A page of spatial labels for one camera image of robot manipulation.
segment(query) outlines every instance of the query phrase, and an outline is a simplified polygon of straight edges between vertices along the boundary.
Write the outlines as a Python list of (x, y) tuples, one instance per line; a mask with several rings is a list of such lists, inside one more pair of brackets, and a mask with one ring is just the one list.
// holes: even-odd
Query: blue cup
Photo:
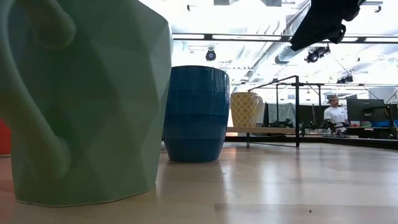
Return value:
[(229, 77), (203, 66), (172, 68), (163, 138), (171, 161), (217, 161), (229, 115)]

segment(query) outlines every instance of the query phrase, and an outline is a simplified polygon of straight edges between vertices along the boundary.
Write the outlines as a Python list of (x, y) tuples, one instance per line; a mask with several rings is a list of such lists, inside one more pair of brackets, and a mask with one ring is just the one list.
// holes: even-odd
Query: desk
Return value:
[[(296, 129), (295, 128), (260, 128), (260, 127), (255, 127), (255, 128), (246, 128), (246, 127), (227, 127), (226, 129), (227, 133), (246, 133), (246, 147), (250, 147), (250, 134), (251, 133), (262, 133), (262, 134), (296, 134)], [(300, 138), (297, 137), (296, 134), (296, 146), (300, 146)], [(275, 145), (275, 144), (268, 144), (268, 145), (273, 145), (273, 146), (285, 146), (285, 145)]]
[(382, 127), (348, 127), (347, 134), (358, 135), (360, 138), (374, 138), (374, 139), (389, 139), (390, 134), (396, 138), (396, 128), (382, 128)]

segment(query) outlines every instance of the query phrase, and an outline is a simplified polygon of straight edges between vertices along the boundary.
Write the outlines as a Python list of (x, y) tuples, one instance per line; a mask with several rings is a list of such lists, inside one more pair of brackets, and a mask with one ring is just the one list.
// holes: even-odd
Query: security camera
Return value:
[(208, 49), (206, 53), (206, 60), (207, 61), (214, 61), (216, 60), (216, 52), (214, 52), (214, 49)]

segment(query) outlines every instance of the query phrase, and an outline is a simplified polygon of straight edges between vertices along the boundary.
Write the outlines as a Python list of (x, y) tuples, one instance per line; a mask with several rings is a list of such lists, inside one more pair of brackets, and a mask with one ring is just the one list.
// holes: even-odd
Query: air duct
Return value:
[(248, 82), (251, 77), (253, 77), (254, 72), (253, 71), (248, 71), (247, 74), (241, 79), (241, 82)]
[(282, 7), (282, 0), (261, 0), (268, 7)]
[(357, 73), (361, 70), (367, 69), (372, 65), (373, 65), (373, 63), (362, 63), (359, 65), (353, 66), (351, 68), (347, 68), (347, 70), (341, 71), (339, 73), (339, 76), (352, 75), (353, 73)]
[[(283, 31), (283, 35), (293, 35), (294, 32), (299, 28), (299, 25), (303, 21), (305, 15), (310, 9), (310, 1), (304, 5), (300, 12), (298, 12), (287, 24), (286, 29)], [(260, 59), (254, 64), (253, 69), (258, 70), (265, 61), (270, 60), (270, 58), (274, 59), (274, 63), (276, 64), (288, 64), (290, 59), (295, 57), (301, 51), (294, 52), (286, 43), (283, 42), (274, 42), (267, 49), (267, 51), (260, 57)]]
[(215, 6), (229, 6), (232, 3), (235, 3), (239, 0), (214, 0)]

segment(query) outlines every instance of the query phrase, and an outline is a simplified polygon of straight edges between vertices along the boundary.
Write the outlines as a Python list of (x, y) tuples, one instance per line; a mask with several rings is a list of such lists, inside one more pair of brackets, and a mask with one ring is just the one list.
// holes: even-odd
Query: person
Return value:
[(330, 122), (335, 124), (336, 131), (346, 131), (344, 125), (348, 124), (347, 112), (344, 108), (338, 106), (339, 101), (337, 96), (332, 96), (329, 99), (330, 107), (327, 108), (323, 114), (323, 119), (329, 119)]

